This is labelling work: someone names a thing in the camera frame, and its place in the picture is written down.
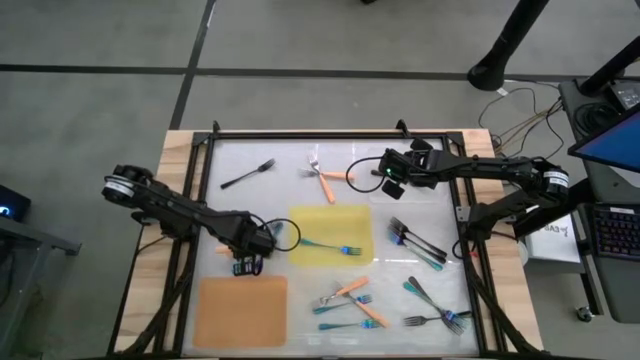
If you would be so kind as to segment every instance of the orange placemat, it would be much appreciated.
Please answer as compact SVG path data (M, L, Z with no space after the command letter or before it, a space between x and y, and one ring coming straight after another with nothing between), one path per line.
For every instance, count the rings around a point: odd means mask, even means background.
M209 277L200 281L195 346L276 347L286 339L285 277Z

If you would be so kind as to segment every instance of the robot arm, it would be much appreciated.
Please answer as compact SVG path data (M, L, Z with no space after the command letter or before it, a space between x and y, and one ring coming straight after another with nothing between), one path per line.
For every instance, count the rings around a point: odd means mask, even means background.
M227 245L235 259L269 257L275 240L266 227L258 226L248 211L216 211L193 201L157 180L147 170L118 165L105 177L102 195L110 202L139 208L160 221L163 234L177 239L192 235L202 226Z
M438 182L460 177L507 180L520 186L516 192L494 203L475 204L468 213L459 214L458 217L462 216L466 222L465 232L473 232L479 240L489 239L491 229L502 218L523 214L535 205L555 207L568 196L567 173L540 157L461 157L435 150L421 139L415 139L411 149L404 154L386 149L378 164L378 171L389 178L382 191L395 199L404 193L400 185L408 182L414 186L435 188Z

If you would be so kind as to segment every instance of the black cable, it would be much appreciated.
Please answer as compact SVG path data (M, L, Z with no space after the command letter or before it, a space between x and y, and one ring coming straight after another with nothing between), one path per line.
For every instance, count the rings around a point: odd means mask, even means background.
M557 154L558 151L560 151L560 149L562 149L562 147L564 146L564 139L562 139L562 136L558 135L558 133L551 127L551 123L549 123L549 115L551 114L547 114L547 116L544 117L544 121L547 123L547 126L549 127L549 130L551 130L551 132L558 138L560 139L560 146L558 146L557 149L555 149L551 155L545 157L545 159L550 159L553 155Z
M9 300L9 295L11 294L11 288L13 287L13 275L16 271L16 254L11 251L7 259L11 258L11 265L9 266L9 275L7 277L7 287L2 300L0 300L0 308L4 306L4 304Z
M148 248L149 246L155 245L158 242L160 242L160 241L162 241L162 240L164 240L166 238L167 238L167 236L162 236L162 237L160 237L158 239L153 240L152 242L150 242L150 243L146 244L145 246L141 247L140 249L138 249L138 251L136 251L136 255L139 255L142 252L142 250Z
M382 159L382 156L367 157L367 158L362 158L362 159L356 160L354 163L349 165L349 167L347 168L347 172L345 173L345 177L346 177L346 180L347 180L347 185L349 185L349 187L352 188L353 190L355 190L355 191L357 191L359 193L363 193L363 194L372 193L372 192L378 190L382 186L382 184L384 183L384 179L386 178L386 175L384 173L382 174L382 180L380 180L380 184L378 184L376 187L374 187L373 189L369 189L369 190L361 190L361 189L358 189L357 187L355 187L351 183L351 181L349 181L349 172L351 172L351 169L354 166L358 165L361 162L370 161L370 160L380 160L380 159Z
M295 243L295 244L293 244L293 245L292 245L290 248L288 248L288 249L281 249L281 248L279 248L279 247L277 247L277 246L275 245L275 243L276 243L276 239L273 237L273 234L271 234L271 230L269 230L269 227L268 227L268 226L269 226L269 224L274 223L274 222L279 222L279 221L280 221L280 222L282 222L282 221L283 221L283 222L288 222L289 224L293 225L293 227L295 227L295 228L296 228L296 230L298 231L298 240L296 241L296 243ZM273 244L273 248L274 248L274 249L276 249L276 250L278 250L278 251L282 251L282 252L288 252L288 251L291 251L291 250L293 250L293 249L297 248L297 247L298 247L298 245L300 245L300 241L302 240L302 232L300 231L300 227L298 226L298 224L296 224L296 223L295 223L295 222L293 222L292 220L290 220L290 219L285 219L285 218L277 218L277 219L269 220L269 221L267 221L267 222L266 222L266 223L264 223L264 224L265 224L265 226L267 227L267 232L269 233L269 235L271 235L271 239L273 239L273 241L274 241L274 244Z
M560 100L556 101L553 105L551 105L550 109L553 109L553 107L557 106L557 104L558 104L559 102L560 102ZM549 112L547 112L547 115L545 115L545 118L547 119L547 122L548 122L549 116L551 116L551 115L553 115L553 114L557 113L558 111L560 111L560 109L561 109L561 107L560 107L560 108L558 108L558 109L556 109L556 110L553 110L553 111L549 111ZM529 133L531 133L531 131L532 131L533 129L535 129L536 127L538 127L538 125L540 125L541 123L542 123L542 121L538 121L538 122L537 122L537 123L535 123L533 126L531 126L529 129L527 129L527 131L524 133L524 137L522 138L522 142L520 143L520 150L518 150L518 151L516 151L515 153L513 153L513 154L509 155L509 156L508 156L509 158L512 158L512 157L514 157L514 156L516 156L516 155L520 154L520 153L524 150L524 144L525 144L525 142L527 141L527 136L529 136ZM555 152L553 152L550 156L546 157L545 159L548 159L548 158L549 158L549 157L551 157L552 155L555 155L555 153L556 153L556 152L558 152L560 149L562 149L562 146L564 146L564 140L562 140L562 138L560 137L560 135L558 135L558 134L555 132L555 130L553 130L553 129L552 129L552 131L553 131L553 133L554 133L554 134L556 134L556 136L558 136L558 138L560 138L560 140L562 141L562 145L560 145L560 148L556 149L556 151L555 151Z
M534 81L534 80L513 80L513 81L517 81L517 82L528 82L531 84L536 84L536 85L542 85L542 86L548 86L551 88L554 88L556 90L558 90L558 87L556 85L553 84L548 84L548 83L543 83L543 82L538 82L538 81Z
M495 230L491 230L491 233L492 233L492 234L495 234L495 235L504 236L504 237L507 237L507 238L509 238L509 239L513 239L513 240L518 241L518 239L516 239L516 237L515 237L515 236L513 236L513 235L509 235L509 234L507 234L507 233L503 233L503 232L495 231ZM456 241L456 242L453 244L453 246L451 247L451 253L453 254L453 256L454 256L456 259L458 259L458 260L462 260L462 254L458 255L458 253L456 252L456 248L457 248L457 247L459 247L459 246L460 246L460 240ZM471 245L471 249L470 249L469 251L476 251L476 243L475 243L475 241L474 241L474 242L473 242L473 244Z
M518 91L522 91L522 90L529 90L529 91L531 91L531 95L533 96L533 112L534 112L535 114L537 114L537 113L538 113L538 110L536 110L536 108L537 108L536 92L535 92L532 88L528 88L528 87L519 87L519 88L515 88L515 89L513 89L513 90L509 91L509 93L508 93L507 95L500 96L499 98L494 99L494 100L490 101L487 105L485 105L484 109L482 109L482 111L480 112L480 116L478 116L478 126L479 126L479 127L481 127L481 128L483 128L483 129L486 129L486 128L484 127L484 125L482 125L482 117L484 116L484 113L486 113L486 112L487 112L487 110L489 110L489 107L491 107L491 105L493 105L493 104L495 104L495 103L499 102L499 101L500 101L500 100L502 100L502 99L507 98L509 95L511 95L511 94L513 94L513 93L516 93L516 92L518 92Z

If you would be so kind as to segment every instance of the cable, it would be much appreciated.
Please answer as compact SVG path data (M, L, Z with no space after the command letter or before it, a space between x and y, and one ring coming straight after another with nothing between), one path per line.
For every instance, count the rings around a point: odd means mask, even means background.
M142 252L142 250L148 248L149 246L155 245L158 242L160 242L160 241L162 241L162 240L164 240L166 238L167 238L167 236L165 235L165 236L163 236L161 238L153 240L152 242L150 242L150 243L146 244L145 246L141 247L140 249L138 249L138 251L136 251L136 255L139 255Z
M544 118L545 122L547 123L547 127L549 127L549 130L551 130L551 132L560 140L560 146L558 146L557 149L555 149L551 155L545 157L545 159L550 159L553 155L557 154L558 151L560 151L560 149L562 149L562 147L564 146L564 139L562 139L562 136L558 135L558 133L551 127L551 123L549 123L549 114L547 114L547 116L545 116Z
M548 86L548 87L551 87L551 88L554 88L554 89L558 90L558 87L556 85L543 83L543 82L538 82L538 81L534 81L534 80L512 80L512 81L514 81L514 82L528 82L528 83L531 83L531 84Z
M498 101L500 101L500 100L502 100L502 99L505 99L506 97L508 97L509 95L511 95L511 94L513 94L513 93L516 93L516 92L518 92L518 91L522 91L522 90L529 90L529 91L531 91L531 95L533 96L533 112L534 112L534 113L538 113L538 111L536 110L536 107L537 107L537 106L536 106L536 102L537 102L537 99L536 99L536 92L535 92L532 88L528 88L528 87L519 87L519 88L515 88L515 89L513 89L513 90L509 91L509 93L508 93L508 94L506 94L506 95L504 95L504 96L500 96L499 98L497 98L497 99L494 99L494 100L490 101L487 105L485 105L484 109L482 109L482 111L480 112L480 116L478 116L478 126L479 126L479 127L481 127L481 128L483 128L483 129L486 129L486 128L484 127L484 125L482 125L482 117L484 116L484 113L486 113L486 112L487 112L487 110L489 109L489 107L490 107L491 105L493 105L493 104L497 103Z
M273 234L271 234L271 230L269 230L269 228L268 228L268 225L269 225L269 224L274 223L274 222L278 222L278 221L288 222L289 224L293 225L293 227L295 227L295 228L296 228L296 230L298 231L298 240L296 241L296 243L295 243L295 244L293 244L293 245L292 245L290 248L288 248L288 249L281 249L281 248L279 248L279 247L277 247L277 246L275 245L276 240L275 240L275 238L273 237ZM297 247L298 247L298 245L300 245L300 241L302 240L302 232L300 231L300 227L298 226L298 224L296 224L296 223L295 223L295 222L293 222L292 220L290 220L290 219L285 219L285 218L277 218L277 219L273 219L273 220L269 220L269 221L267 221L267 222L265 223L265 225L267 226L267 232L269 232L269 235L271 235L271 239L273 239L273 241L274 241L274 244L273 244L273 248L274 248L274 249L276 249L276 250L278 250L278 251L282 251L282 252L289 252L289 251L291 251L291 250L293 250L293 249L297 248Z
M560 149L562 149L562 147L564 146L564 140L562 139L562 137L560 135L558 135L558 133L551 127L551 124L549 123L549 116L557 113L558 111L560 111L560 109L562 108L562 106L560 105L560 100L556 101L553 105L551 105L551 107L546 111L546 114L540 114L540 115L544 115L544 119L541 119L540 121L537 121L535 124L533 124L531 127L529 127L527 129L527 131L525 132L524 136L522 137L522 142L520 143L520 149L518 151L516 151L514 154L508 156L510 158L520 154L523 149L524 149L524 144L527 141L527 136L529 136L529 133L531 133L531 131L533 131L533 129L535 129L538 125L540 125L543 121L546 121L547 124L549 125L549 129L556 135L556 137L558 139L560 139L561 145L549 156L545 157L545 159L550 158L551 156L555 155L558 151L560 151ZM512 135L511 138L509 138L508 141L510 141L516 134ZM507 146L507 142L505 142L505 144L500 148L500 150L503 150L506 146Z
M368 194L368 193L372 193L372 192L378 190L382 186L382 184L384 183L384 179L386 179L386 177L387 177L386 175L384 175L384 173L382 175L382 180L380 180L380 184L378 184L376 187L374 187L373 189L369 189L369 190L361 190L361 189L358 189L357 187L355 187L351 183L351 181L349 181L349 172L351 171L351 169L354 166L358 165L361 162L370 161L370 160L380 160L380 159L382 159L382 156L367 157L367 158L362 158L362 159L356 160L353 164L349 165L349 167L347 168L347 172L345 173L345 177L346 177L346 180L347 180L347 185L349 185L349 187L352 188L353 190L355 190L355 191L357 191L359 193L362 193L362 194Z
M515 236L513 235L509 235L507 233L503 233L500 231L495 231L495 230L491 230L491 233L494 235L500 235L500 236L504 236L507 237L509 239L513 239L515 241L518 241L518 239L516 239ZM451 253L453 254L453 256L458 259L458 260L462 260L462 255L458 255L458 253L456 252L456 248L460 246L460 240L456 241L453 246L451 247ZM471 244L471 249L469 251L476 251L476 242L474 241L473 244Z
M508 145L510 145L511 141L518 135L518 133L520 133L522 130L526 129L528 125L533 124L532 127L538 126L539 123L544 118L544 116L546 116L546 114L551 113L553 115L556 112L558 112L561 108L562 108L562 106L560 105L560 100L558 100L555 103L553 103L553 105L551 105L551 107L549 107L548 109L544 110L541 113L538 113L538 114L532 116L531 118L529 118L525 122L521 123L522 126L516 132L514 132L507 140L505 140L504 143L502 144L502 146L500 148L496 149L496 151L504 150L504 148L506 148ZM520 126L520 125L516 125L516 126L512 127L511 129L507 130L507 132L511 131L512 129L515 129L518 126Z

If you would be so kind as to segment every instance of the black stand base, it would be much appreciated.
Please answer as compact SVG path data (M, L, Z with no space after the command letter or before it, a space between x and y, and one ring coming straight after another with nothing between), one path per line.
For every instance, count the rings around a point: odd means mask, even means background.
M495 91L504 83L504 69L511 55L544 10L549 0L520 0L511 13L493 48L467 73L475 88Z

